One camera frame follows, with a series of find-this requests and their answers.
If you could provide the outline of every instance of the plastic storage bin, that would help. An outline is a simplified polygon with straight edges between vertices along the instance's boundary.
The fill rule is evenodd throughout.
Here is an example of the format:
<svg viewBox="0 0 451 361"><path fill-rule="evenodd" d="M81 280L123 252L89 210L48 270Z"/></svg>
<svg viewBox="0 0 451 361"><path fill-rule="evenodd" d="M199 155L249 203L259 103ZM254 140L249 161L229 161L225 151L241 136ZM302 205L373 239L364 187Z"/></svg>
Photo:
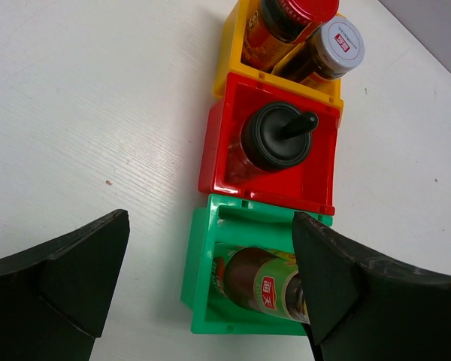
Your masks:
<svg viewBox="0 0 451 361"><path fill-rule="evenodd" d="M293 252L294 210L212 194L194 212L181 300L193 312L191 330L211 334L305 335L300 323L248 311L210 289L216 242ZM327 226L332 217L311 214Z"/></svg>
<svg viewBox="0 0 451 361"><path fill-rule="evenodd" d="M289 102L302 111L313 111L319 116L309 155L296 167L242 184L228 183L225 172L232 127L275 101ZM210 109L198 189L203 193L334 215L332 179L340 118L337 108L230 73L224 97Z"/></svg>
<svg viewBox="0 0 451 361"><path fill-rule="evenodd" d="M330 105L342 112L344 103L341 99L341 80L336 80L321 91L283 79L276 75L264 73L241 63L242 44L246 28L247 16L259 0L239 0L227 17L222 28L222 38L219 52L216 82L213 92L216 97L222 97L225 92L226 79L229 72L276 86L294 94L315 99Z"/></svg>

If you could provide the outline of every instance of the glass jar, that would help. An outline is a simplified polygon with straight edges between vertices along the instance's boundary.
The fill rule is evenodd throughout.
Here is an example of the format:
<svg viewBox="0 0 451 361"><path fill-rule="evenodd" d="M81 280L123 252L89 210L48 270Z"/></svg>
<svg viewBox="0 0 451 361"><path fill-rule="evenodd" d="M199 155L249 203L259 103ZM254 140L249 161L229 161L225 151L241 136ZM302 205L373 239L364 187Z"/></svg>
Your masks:
<svg viewBox="0 0 451 361"><path fill-rule="evenodd" d="M239 307L309 323L297 264L269 250L216 244L210 282Z"/></svg>
<svg viewBox="0 0 451 361"><path fill-rule="evenodd" d="M359 30L344 17L335 17L273 74L321 89L361 64L364 54Z"/></svg>
<svg viewBox="0 0 451 361"><path fill-rule="evenodd" d="M312 144L317 115L286 102L272 102L231 132L225 179L242 184L301 164Z"/></svg>
<svg viewBox="0 0 451 361"><path fill-rule="evenodd" d="M338 7L339 0L260 0L246 23L242 63L270 72Z"/></svg>

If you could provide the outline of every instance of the green label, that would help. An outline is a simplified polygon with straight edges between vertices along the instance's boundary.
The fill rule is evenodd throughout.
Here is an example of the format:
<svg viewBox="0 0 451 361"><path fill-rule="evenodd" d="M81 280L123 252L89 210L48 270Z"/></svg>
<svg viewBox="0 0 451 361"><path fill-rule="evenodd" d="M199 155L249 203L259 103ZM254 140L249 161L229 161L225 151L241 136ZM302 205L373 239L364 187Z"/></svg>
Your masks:
<svg viewBox="0 0 451 361"><path fill-rule="evenodd" d="M286 307L286 288L298 266L282 258L267 261L254 279L254 299L265 314L293 320Z"/></svg>
<svg viewBox="0 0 451 361"><path fill-rule="evenodd" d="M297 263L297 261L295 259L295 254L293 254L293 253L284 252L282 250L272 250L272 249L266 249L266 251L274 254L275 256L283 258L288 262Z"/></svg>
<svg viewBox="0 0 451 361"><path fill-rule="evenodd" d="M217 292L226 296L224 292L224 272L230 259L244 247L232 246L226 243L216 243L213 250L212 272L210 274L210 284Z"/></svg>

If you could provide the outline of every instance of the white wooden surface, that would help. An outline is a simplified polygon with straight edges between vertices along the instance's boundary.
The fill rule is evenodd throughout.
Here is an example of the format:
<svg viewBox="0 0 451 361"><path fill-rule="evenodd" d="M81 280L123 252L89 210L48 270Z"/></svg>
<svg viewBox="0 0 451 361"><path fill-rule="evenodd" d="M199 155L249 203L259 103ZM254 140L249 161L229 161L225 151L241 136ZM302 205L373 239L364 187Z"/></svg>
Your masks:
<svg viewBox="0 0 451 361"><path fill-rule="evenodd" d="M234 0L0 2L0 257L112 211L129 248L91 360L311 359L304 338L193 335L180 287L221 25ZM342 0L334 228L451 274L451 75L382 5Z"/></svg>

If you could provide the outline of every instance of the yellow plastic bin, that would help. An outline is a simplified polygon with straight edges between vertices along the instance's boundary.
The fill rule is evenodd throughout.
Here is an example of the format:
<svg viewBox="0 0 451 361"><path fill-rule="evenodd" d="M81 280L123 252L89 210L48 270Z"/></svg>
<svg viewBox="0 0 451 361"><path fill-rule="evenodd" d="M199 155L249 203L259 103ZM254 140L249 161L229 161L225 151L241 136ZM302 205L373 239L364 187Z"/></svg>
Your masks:
<svg viewBox="0 0 451 361"><path fill-rule="evenodd" d="M259 0L239 0L225 21L224 27L222 28L216 82L213 87L214 95L217 98L221 98L224 95L227 74L233 72L254 80L269 83L291 93L317 100L339 109L342 113L344 103L341 99L341 80L333 81L324 90L319 91L276 75L264 73L263 71L241 63L242 44L244 42L248 14L256 7L258 2Z"/></svg>

